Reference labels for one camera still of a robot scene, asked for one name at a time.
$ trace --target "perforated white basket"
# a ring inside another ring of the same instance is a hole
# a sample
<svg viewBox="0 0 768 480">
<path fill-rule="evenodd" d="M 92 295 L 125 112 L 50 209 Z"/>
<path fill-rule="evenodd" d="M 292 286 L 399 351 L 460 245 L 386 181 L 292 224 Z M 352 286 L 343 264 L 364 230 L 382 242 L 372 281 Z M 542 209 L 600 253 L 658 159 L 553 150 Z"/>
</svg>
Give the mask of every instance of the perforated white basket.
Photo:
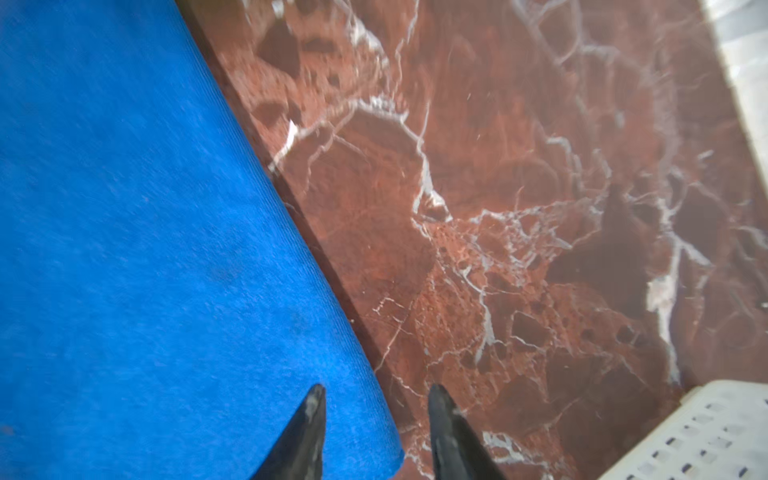
<svg viewBox="0 0 768 480">
<path fill-rule="evenodd" d="M 768 385 L 718 380 L 600 480 L 768 480 Z"/>
</svg>

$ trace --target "brown marble table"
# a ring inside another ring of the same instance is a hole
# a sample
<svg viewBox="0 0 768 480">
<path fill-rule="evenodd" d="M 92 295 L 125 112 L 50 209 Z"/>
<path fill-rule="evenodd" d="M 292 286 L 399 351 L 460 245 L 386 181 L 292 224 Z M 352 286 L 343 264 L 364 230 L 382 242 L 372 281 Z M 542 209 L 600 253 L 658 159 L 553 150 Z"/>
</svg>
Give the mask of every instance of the brown marble table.
<svg viewBox="0 0 768 480">
<path fill-rule="evenodd" d="M 694 0 L 188 0 L 431 477 L 445 385 L 509 478 L 599 476 L 768 382 L 768 204 Z"/>
</svg>

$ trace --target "black pointed object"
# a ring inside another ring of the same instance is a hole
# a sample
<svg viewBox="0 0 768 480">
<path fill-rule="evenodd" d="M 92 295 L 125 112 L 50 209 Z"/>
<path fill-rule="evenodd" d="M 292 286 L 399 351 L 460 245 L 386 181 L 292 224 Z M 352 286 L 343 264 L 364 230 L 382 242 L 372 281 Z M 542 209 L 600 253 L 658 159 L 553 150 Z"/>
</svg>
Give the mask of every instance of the black pointed object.
<svg viewBox="0 0 768 480">
<path fill-rule="evenodd" d="M 504 480 L 442 385 L 429 390 L 429 436 L 436 480 Z"/>
<path fill-rule="evenodd" d="M 326 389 L 317 384 L 304 397 L 251 480 L 320 480 L 326 439 Z"/>
</svg>

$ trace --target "white plastic basket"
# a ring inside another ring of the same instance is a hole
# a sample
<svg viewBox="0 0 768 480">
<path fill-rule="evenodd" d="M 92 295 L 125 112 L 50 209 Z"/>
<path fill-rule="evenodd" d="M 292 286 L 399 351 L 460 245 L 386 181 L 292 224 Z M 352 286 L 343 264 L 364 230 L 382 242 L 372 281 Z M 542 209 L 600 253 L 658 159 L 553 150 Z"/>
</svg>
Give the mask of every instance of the white plastic basket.
<svg viewBox="0 0 768 480">
<path fill-rule="evenodd" d="M 682 403 L 600 480 L 768 479 L 768 385 L 718 380 Z"/>
</svg>

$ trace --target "blue cloth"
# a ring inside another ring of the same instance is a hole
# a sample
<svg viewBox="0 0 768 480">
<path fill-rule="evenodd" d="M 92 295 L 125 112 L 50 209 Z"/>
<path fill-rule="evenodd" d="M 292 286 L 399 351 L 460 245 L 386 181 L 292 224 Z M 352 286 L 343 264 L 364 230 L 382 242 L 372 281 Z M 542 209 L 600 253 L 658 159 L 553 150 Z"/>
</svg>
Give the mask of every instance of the blue cloth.
<svg viewBox="0 0 768 480">
<path fill-rule="evenodd" d="M 309 387 L 325 478 L 381 390 L 171 0 L 0 5 L 0 478 L 248 478 Z"/>
</svg>

